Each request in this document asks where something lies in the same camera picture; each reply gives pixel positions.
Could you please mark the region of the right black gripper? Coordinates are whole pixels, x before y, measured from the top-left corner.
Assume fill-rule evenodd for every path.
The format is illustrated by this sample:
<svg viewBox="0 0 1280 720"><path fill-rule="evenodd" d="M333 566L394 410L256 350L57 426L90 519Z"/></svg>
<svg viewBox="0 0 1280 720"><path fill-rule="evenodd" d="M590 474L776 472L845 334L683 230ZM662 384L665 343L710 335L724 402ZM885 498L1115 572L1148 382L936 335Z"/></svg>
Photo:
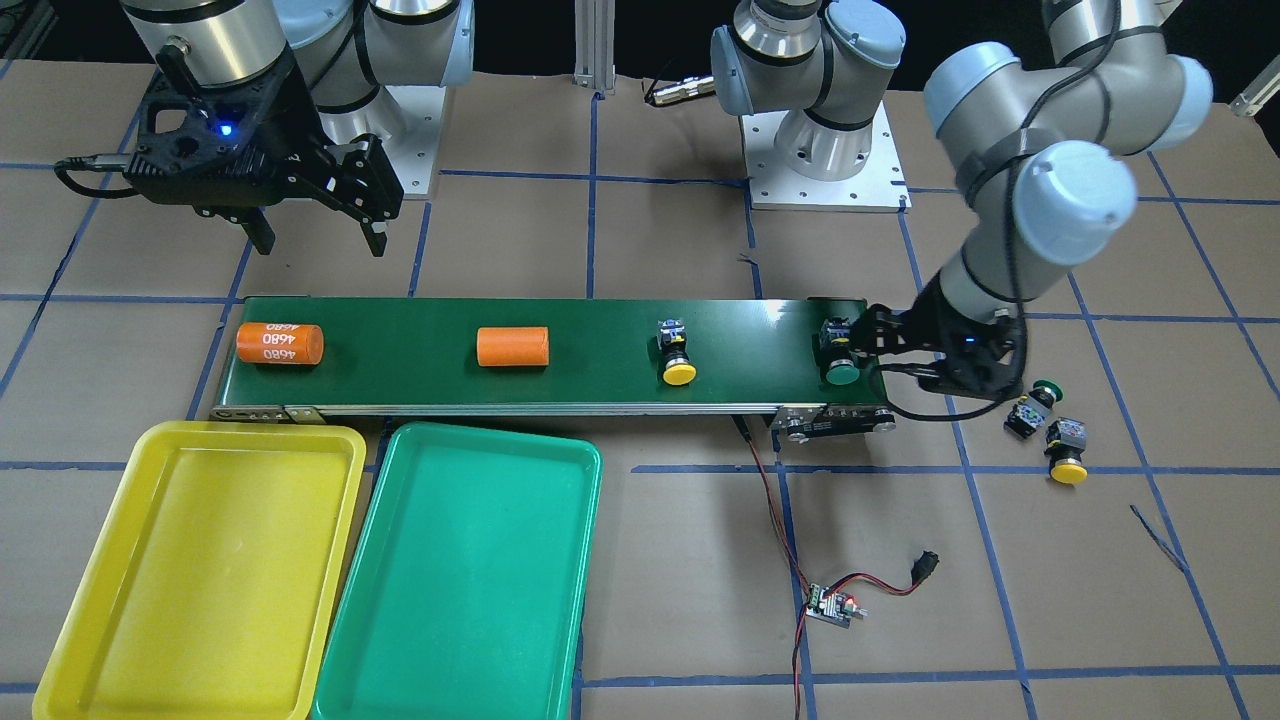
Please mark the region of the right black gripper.
<svg viewBox="0 0 1280 720"><path fill-rule="evenodd" d="M276 241L262 208L314 199L361 223L370 254L385 256L388 220L404 199L394 167L375 135L329 138L292 51L220 87L198 85L178 50L161 50L157 67L122 172L133 190L156 204L238 218L262 256Z"/></svg>

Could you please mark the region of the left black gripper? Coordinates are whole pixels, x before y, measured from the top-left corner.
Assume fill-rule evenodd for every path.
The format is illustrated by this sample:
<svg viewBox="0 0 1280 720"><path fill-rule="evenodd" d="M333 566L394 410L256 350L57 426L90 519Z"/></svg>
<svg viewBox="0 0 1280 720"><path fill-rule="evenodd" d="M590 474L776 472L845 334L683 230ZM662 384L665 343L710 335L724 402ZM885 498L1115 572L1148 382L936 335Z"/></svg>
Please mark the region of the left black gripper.
<svg viewBox="0 0 1280 720"><path fill-rule="evenodd" d="M1021 310L1016 304L975 320L946 299L940 281L929 281L902 313L868 305L850 324L850 348L877 357L941 354L933 363L878 363L878 370L909 375L928 392L1009 401L1024 391L1027 323Z"/></svg>

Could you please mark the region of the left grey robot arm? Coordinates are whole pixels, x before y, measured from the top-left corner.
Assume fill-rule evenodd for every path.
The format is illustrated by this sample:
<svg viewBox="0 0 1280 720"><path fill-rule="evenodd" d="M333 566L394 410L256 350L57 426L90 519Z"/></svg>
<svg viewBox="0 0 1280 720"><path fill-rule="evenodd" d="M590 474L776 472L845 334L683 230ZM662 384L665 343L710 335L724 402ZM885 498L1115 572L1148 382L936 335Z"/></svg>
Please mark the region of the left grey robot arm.
<svg viewBox="0 0 1280 720"><path fill-rule="evenodd" d="M1137 208L1124 158L1202 126L1210 73L1167 50L1151 1L1044 1L1053 65L973 44L923 90L936 138L977 225L914 304L827 319L824 378L914 375L929 392L1005 401L1021 392L1027 305L1097 256ZM876 114L905 50L876 1L741 1L710 40L721 106L782 115L772 165L837 190L867 168Z"/></svg>

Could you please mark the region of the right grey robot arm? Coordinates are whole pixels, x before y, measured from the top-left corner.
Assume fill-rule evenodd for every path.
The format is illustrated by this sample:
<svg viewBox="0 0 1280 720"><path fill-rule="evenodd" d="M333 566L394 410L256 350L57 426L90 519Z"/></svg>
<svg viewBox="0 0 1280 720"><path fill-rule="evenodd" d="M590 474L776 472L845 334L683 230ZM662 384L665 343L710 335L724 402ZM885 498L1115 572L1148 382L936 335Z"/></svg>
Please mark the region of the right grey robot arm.
<svg viewBox="0 0 1280 720"><path fill-rule="evenodd" d="M308 199L352 219L370 252L410 190L412 131L393 87L474 69L471 1L124 1L157 73L122 178L159 205L241 227L273 250L265 211Z"/></svg>

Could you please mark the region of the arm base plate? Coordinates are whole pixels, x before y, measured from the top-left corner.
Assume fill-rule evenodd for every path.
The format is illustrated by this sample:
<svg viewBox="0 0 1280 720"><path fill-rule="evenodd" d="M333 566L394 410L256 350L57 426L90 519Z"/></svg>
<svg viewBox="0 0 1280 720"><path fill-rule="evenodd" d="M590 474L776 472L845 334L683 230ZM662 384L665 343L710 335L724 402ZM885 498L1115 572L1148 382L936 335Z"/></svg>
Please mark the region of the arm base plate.
<svg viewBox="0 0 1280 720"><path fill-rule="evenodd" d="M440 140L452 90L436 86L383 86L361 108L323 108L321 123L338 143L372 133L399 178L404 196L429 200L434 195Z"/></svg>
<svg viewBox="0 0 1280 720"><path fill-rule="evenodd" d="M740 118L751 205L760 210L895 213L911 208L883 104L869 126L836 131L804 111Z"/></svg>

